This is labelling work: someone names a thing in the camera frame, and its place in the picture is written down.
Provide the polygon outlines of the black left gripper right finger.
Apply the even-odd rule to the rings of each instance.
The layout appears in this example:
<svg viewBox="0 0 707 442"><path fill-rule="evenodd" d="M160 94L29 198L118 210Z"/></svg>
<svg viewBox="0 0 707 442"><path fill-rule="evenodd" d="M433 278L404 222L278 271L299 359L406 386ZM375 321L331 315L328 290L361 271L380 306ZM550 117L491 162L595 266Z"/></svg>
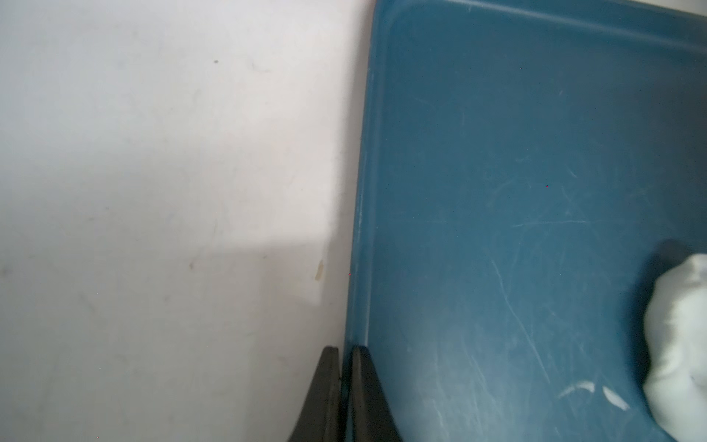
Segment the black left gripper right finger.
<svg viewBox="0 0 707 442"><path fill-rule="evenodd" d="M353 441L396 441L395 425L369 350L357 345L352 352L350 386Z"/></svg>

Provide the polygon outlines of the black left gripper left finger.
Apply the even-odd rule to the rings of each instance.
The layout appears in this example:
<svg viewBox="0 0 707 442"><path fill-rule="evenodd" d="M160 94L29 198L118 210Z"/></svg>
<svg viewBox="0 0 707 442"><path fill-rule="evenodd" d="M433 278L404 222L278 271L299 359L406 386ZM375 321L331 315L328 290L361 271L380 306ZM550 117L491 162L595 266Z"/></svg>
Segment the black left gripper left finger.
<svg viewBox="0 0 707 442"><path fill-rule="evenodd" d="M289 442L340 439L340 375L339 349L324 347Z"/></svg>

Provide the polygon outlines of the teal cutting board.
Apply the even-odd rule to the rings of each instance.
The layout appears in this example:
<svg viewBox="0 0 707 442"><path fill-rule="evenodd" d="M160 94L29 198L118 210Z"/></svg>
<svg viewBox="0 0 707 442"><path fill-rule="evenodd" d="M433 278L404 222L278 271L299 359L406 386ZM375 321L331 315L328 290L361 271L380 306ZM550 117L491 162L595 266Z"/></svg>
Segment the teal cutting board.
<svg viewBox="0 0 707 442"><path fill-rule="evenodd" d="M345 344L404 440L667 440L644 308L705 249L705 17L377 2Z"/></svg>

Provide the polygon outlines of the white dough piece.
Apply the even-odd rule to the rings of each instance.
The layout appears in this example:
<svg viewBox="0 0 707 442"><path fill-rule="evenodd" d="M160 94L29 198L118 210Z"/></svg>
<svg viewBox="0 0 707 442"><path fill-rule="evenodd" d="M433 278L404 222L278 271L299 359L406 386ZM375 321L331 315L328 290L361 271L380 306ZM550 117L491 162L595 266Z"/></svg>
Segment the white dough piece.
<svg viewBox="0 0 707 442"><path fill-rule="evenodd" d="M644 394L677 441L706 440L706 256L693 254L655 282L644 313L650 368Z"/></svg>

